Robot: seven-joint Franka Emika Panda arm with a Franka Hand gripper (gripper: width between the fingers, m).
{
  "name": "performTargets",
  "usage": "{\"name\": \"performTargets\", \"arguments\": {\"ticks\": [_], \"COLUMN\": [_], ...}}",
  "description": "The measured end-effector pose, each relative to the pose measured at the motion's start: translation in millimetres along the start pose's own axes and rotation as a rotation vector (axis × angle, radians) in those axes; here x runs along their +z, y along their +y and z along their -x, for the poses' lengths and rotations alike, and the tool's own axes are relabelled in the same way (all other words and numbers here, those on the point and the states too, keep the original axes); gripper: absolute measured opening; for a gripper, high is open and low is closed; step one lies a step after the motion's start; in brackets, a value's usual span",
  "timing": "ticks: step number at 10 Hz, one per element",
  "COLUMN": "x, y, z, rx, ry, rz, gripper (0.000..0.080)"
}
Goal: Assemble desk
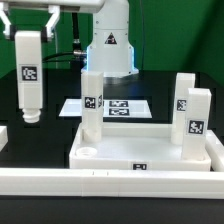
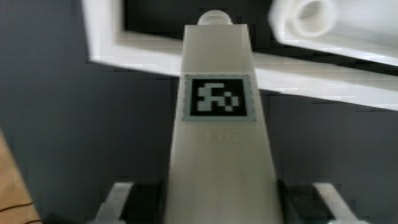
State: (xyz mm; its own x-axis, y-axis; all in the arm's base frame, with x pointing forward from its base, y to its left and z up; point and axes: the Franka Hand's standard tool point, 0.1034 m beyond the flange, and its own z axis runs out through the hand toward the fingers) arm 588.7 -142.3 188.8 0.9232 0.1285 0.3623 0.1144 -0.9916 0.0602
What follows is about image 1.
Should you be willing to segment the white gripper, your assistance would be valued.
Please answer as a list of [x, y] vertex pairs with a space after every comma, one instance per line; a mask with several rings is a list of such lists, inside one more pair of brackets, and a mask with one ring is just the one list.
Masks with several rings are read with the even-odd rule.
[[[66, 12], [94, 14], [101, 10], [106, 0], [0, 0], [13, 8], [45, 10], [51, 14], [47, 24], [41, 31], [41, 40], [49, 42], [53, 38], [53, 30], [60, 19], [60, 9]], [[4, 24], [3, 34], [7, 40], [14, 41], [17, 32], [5, 10], [0, 9], [0, 19]]]

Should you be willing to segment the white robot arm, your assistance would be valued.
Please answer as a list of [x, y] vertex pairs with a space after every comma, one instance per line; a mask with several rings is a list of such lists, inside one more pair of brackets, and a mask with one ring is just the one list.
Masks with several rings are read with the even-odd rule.
[[93, 39], [87, 47], [86, 71], [102, 71], [105, 78], [121, 79], [139, 72], [134, 67], [134, 49], [129, 43], [128, 0], [0, 0], [0, 19], [5, 38], [14, 39], [16, 29], [6, 12], [10, 7], [47, 9], [52, 14], [42, 31], [42, 40], [51, 41], [60, 12], [93, 15]]

